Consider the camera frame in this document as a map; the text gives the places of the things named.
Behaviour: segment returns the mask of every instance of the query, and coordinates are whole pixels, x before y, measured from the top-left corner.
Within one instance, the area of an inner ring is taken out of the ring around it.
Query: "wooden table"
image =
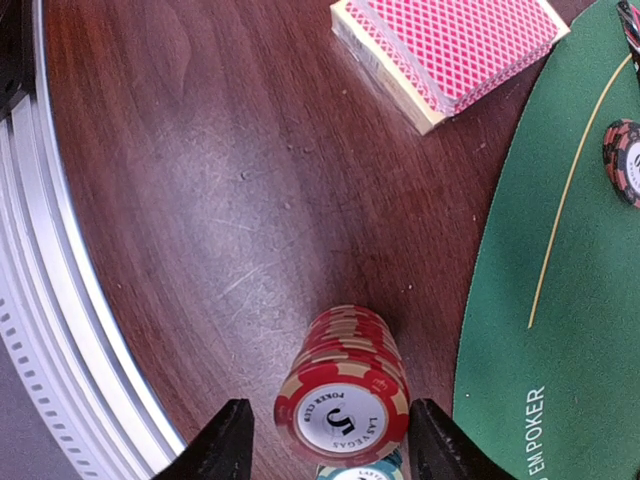
[[[590,0],[552,2],[567,21]],[[451,410],[474,261],[542,62],[419,137],[330,31],[328,0],[47,2],[77,214],[136,360],[192,438],[256,413],[254,478],[311,478],[272,421],[306,326],[386,318]]]

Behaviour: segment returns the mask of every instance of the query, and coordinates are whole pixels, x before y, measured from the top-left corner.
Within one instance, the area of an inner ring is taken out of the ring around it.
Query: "poker mat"
[[[532,92],[479,251],[454,418],[518,479],[635,479],[640,469],[640,212],[602,141],[640,119],[616,12],[572,25]]]

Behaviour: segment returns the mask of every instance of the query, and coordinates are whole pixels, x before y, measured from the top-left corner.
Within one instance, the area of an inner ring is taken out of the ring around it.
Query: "stack of poker chips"
[[[617,120],[604,135],[602,158],[618,195],[640,208],[640,124]]]
[[[545,56],[547,0],[340,0],[333,30],[422,134]]]
[[[318,467],[316,480],[404,480],[398,450],[379,462],[354,468]]]
[[[409,389],[385,321],[345,305],[310,325],[274,406],[289,449],[315,464],[360,467],[381,461],[409,425]]]

